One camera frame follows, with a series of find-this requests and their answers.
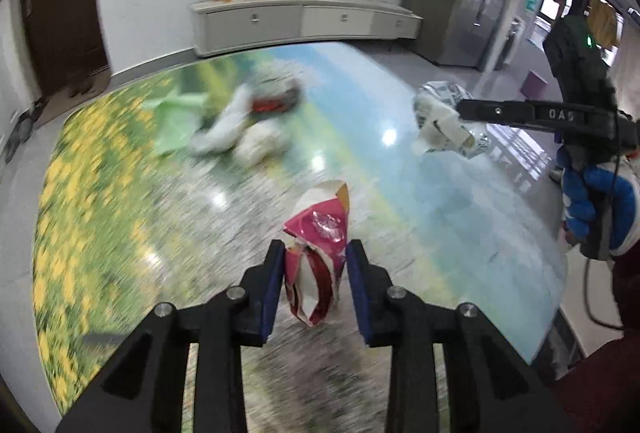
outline drawer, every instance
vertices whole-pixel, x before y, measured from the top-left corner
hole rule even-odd
[[[212,12],[207,14],[207,51],[296,38],[301,14],[300,5]]]
[[[305,7],[302,13],[302,37],[368,36],[373,12],[341,7]]]
[[[371,35],[385,39],[415,39],[418,36],[419,29],[420,18],[388,12],[376,12],[373,16]]]

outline gloved hand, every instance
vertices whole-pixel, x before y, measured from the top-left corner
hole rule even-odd
[[[588,188],[609,193],[615,164],[608,162],[587,166],[577,172],[564,147],[558,150],[556,162],[564,168],[562,194],[566,206],[566,226],[580,241],[589,234],[590,222],[595,219],[595,207],[589,200]],[[613,222],[609,248],[611,254],[625,254],[640,239],[640,180],[631,165],[622,157],[611,202]]]

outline black handle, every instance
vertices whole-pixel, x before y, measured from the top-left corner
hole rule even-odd
[[[587,258],[604,261],[609,258],[613,212],[606,194],[589,190],[589,199],[596,208],[596,219],[590,223],[590,231],[580,246],[580,253]]]

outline black cable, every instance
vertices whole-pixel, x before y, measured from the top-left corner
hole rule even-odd
[[[615,127],[616,127],[616,167],[613,171],[613,179],[611,180],[611,188],[609,193],[607,193],[606,201],[604,204],[605,212],[611,207],[613,207],[613,196],[614,189],[616,187],[616,180],[618,179],[618,171],[620,170],[620,156],[622,155],[622,148],[620,145],[620,121],[618,120],[619,114],[618,110],[615,112]],[[584,310],[587,312],[588,317],[591,321],[600,325],[601,327],[608,328],[609,330],[622,331],[624,328],[612,325],[611,323],[605,323],[604,321],[600,321],[596,316],[591,313],[591,307],[589,305],[589,269],[591,267],[591,258],[587,258],[587,263],[584,266],[584,278],[582,279],[582,297],[584,301]]]

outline table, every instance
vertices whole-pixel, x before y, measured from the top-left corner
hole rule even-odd
[[[179,87],[209,93],[220,111],[257,68],[303,84],[300,105],[281,116],[292,138],[281,158],[247,170],[229,154],[153,153],[145,99]],[[556,237],[522,196],[546,158],[499,127],[490,137],[500,149],[489,154],[415,156],[413,96],[347,44],[302,44],[162,71],[71,116],[47,169],[34,244],[38,343],[61,412],[156,302],[199,304],[238,282],[300,194],[328,178],[347,182],[350,238],[396,285],[433,304],[476,303],[531,359],[566,276]],[[527,164],[528,180],[501,171],[504,150]],[[350,300],[345,281],[331,322],[308,329],[282,292],[270,342],[243,354],[252,431],[383,430],[390,352],[364,347]],[[442,366],[438,379],[444,385]]]

